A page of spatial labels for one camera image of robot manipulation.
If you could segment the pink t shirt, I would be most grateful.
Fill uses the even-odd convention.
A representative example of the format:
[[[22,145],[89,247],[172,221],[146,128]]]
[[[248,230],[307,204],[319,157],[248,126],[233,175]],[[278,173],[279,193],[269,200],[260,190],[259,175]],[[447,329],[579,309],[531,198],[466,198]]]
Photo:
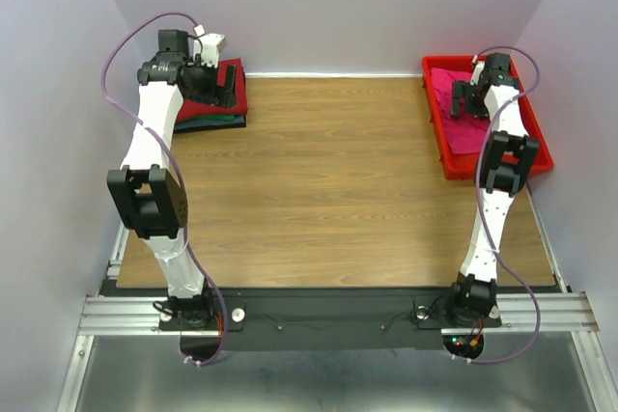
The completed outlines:
[[[449,69],[431,69],[431,81],[434,95],[442,121],[443,131],[450,152],[453,155],[478,153],[489,125],[487,119],[477,119],[460,110],[459,117],[451,117],[452,90],[455,81],[469,81],[472,73],[469,71],[454,71]]]

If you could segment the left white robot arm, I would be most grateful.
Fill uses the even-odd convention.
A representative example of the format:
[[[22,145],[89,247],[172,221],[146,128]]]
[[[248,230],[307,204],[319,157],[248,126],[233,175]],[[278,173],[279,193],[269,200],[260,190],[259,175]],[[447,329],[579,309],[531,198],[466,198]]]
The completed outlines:
[[[106,184],[125,227],[150,249],[167,284],[167,298],[154,303],[166,322],[197,330],[223,324],[223,297],[197,262],[188,238],[189,203],[183,177],[171,153],[177,117],[188,97],[229,104],[237,69],[228,68],[218,85],[219,55],[225,38],[202,26],[191,33],[158,33],[158,50],[137,71],[139,108],[129,148]]]

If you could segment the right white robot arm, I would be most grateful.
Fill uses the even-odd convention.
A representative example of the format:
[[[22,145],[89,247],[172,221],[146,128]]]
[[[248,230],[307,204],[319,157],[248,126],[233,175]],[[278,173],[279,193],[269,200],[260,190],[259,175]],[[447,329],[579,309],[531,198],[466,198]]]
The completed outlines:
[[[540,149],[522,122],[519,100],[525,96],[511,71],[509,55],[493,52],[472,60],[467,81],[452,85],[450,116],[466,113],[487,119],[489,127],[474,171],[477,210],[466,257],[444,302],[455,326],[476,326],[498,318],[497,267],[501,237],[515,197],[523,189]]]

